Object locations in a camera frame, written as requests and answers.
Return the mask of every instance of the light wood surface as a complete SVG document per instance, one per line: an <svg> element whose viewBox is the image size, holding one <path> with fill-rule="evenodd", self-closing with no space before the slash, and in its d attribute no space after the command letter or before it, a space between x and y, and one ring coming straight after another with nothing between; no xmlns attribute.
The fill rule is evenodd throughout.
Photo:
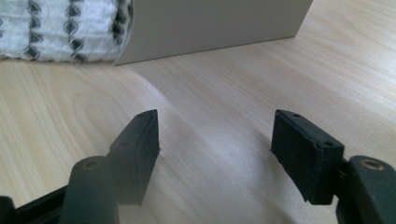
<svg viewBox="0 0 396 224"><path fill-rule="evenodd" d="M314 0L299 34L150 62L0 61L0 194L17 206L106 155L156 108L161 154L124 223L336 223L304 203L270 153L287 109L396 167L396 1Z"/></svg>

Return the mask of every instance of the striped cloth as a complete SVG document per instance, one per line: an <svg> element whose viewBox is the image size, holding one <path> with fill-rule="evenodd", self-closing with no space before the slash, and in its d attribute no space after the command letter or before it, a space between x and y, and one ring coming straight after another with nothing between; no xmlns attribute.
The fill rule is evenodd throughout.
<svg viewBox="0 0 396 224"><path fill-rule="evenodd" d="M113 61L131 0L0 0L0 58Z"/></svg>

